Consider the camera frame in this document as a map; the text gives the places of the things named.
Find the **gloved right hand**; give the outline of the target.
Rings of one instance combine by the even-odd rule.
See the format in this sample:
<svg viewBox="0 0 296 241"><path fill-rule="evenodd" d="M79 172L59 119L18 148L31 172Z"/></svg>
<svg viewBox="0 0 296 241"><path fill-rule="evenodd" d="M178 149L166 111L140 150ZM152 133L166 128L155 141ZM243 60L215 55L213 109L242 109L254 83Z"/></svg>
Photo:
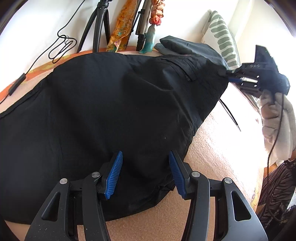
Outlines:
<svg viewBox="0 0 296 241"><path fill-rule="evenodd" d="M295 113L286 95L264 90L259 98L265 148L273 159L295 159Z"/></svg>

